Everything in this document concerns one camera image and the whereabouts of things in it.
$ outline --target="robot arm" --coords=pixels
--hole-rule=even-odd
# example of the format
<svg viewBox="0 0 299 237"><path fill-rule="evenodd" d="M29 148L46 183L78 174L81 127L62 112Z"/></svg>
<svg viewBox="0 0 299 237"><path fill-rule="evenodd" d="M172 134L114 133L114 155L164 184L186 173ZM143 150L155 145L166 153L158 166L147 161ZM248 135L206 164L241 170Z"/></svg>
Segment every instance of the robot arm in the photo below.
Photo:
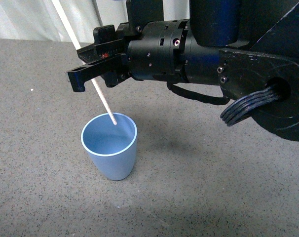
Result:
<svg viewBox="0 0 299 237"><path fill-rule="evenodd" d="M96 28L95 42L77 51L87 64L67 72L73 91L85 91L84 83L96 76L107 87L129 77L165 81L185 98L214 105L235 100L221 114L228 126L252 117L266 130L299 141L298 1L270 29L252 20L260 7L255 0L190 0L190 19L176 21L163 21L162 0L126 5L128 23L117 30ZM223 98L177 83L218 85Z"/></svg>

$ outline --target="white stick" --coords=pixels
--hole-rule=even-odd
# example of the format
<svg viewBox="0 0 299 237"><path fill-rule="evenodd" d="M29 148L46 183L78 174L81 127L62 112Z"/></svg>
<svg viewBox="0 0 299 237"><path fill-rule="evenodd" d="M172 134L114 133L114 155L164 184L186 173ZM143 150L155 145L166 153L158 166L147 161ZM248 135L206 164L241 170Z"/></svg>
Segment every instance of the white stick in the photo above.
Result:
<svg viewBox="0 0 299 237"><path fill-rule="evenodd" d="M70 36L70 38L71 38L71 41L72 41L72 43L73 43L75 49L76 49L76 50L80 49L80 48L81 48L81 47L80 47L80 44L79 44L79 42L78 42L78 40L77 40L77 38L76 38L76 35L75 35L75 33L74 33L74 31L73 31L71 25L70 25L70 22L69 22L68 19L67 19L67 16L66 16L66 14L65 14L65 12L64 12L64 9L62 8L62 5L61 5L60 1L59 1L59 0L52 0L52 3L53 3L53 5L54 5L54 7L55 7L57 13L58 13L59 16L60 16L60 18L61 18L61 20L62 20L62 22L63 22L63 25L64 25L64 27L65 27L67 33L69 34L69 36ZM105 99L105 97L104 97L104 94L102 93L102 91L101 91L99 85L97 84L96 78L92 79L91 81L92 81L92 83L94 84L94 86L95 86L95 88L96 88L96 90L97 90L97 92L98 92L98 95L99 95L99 97L100 97L102 103L104 104L104 106L105 106L105 108L106 108L108 114L110 115L110 118L111 118L113 124L114 124L114 125L117 125L117 122L116 122L116 120L115 120L115 118L114 118L114 116L113 116L113 113L112 113L112 111L111 111L111 109L110 109L110 107L109 107L109 105L108 105L108 103L107 103L107 101L106 101L106 99Z"/></svg>

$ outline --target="screw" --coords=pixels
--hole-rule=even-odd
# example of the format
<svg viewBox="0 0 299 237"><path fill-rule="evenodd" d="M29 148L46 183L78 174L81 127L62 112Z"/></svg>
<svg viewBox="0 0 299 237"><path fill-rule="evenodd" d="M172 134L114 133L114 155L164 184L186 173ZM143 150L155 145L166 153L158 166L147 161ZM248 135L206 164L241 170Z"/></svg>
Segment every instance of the screw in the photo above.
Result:
<svg viewBox="0 0 299 237"><path fill-rule="evenodd" d="M180 44L180 40L179 39L174 39L174 46L178 46Z"/></svg>
<svg viewBox="0 0 299 237"><path fill-rule="evenodd" d="M224 67L218 67L217 72L221 74L224 71Z"/></svg>
<svg viewBox="0 0 299 237"><path fill-rule="evenodd" d="M135 28L136 32L140 33L142 32L142 27L138 26L137 28Z"/></svg>
<svg viewBox="0 0 299 237"><path fill-rule="evenodd" d="M221 77L220 82L222 84L226 83L228 81L227 77Z"/></svg>

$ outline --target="white backdrop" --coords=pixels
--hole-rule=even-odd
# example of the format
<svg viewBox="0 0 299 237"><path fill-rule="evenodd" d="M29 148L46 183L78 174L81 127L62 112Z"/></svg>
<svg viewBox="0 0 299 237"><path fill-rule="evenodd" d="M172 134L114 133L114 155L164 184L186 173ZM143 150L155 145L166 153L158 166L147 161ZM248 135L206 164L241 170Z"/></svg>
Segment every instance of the white backdrop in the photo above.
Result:
<svg viewBox="0 0 299 237"><path fill-rule="evenodd" d="M127 21L124 0L60 0L80 42L97 26ZM189 0L164 0L165 20L189 18ZM71 41L51 0L0 0L0 38Z"/></svg>

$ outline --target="blue plastic cup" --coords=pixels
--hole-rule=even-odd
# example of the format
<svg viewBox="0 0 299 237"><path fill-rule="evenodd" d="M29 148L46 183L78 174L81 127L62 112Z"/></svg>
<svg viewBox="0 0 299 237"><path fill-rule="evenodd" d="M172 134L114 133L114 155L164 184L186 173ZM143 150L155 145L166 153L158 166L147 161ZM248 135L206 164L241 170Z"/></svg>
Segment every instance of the blue plastic cup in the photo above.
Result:
<svg viewBox="0 0 299 237"><path fill-rule="evenodd" d="M89 121L81 133L81 142L95 166L107 178L121 180L132 171L136 160L137 128L126 115L99 115Z"/></svg>

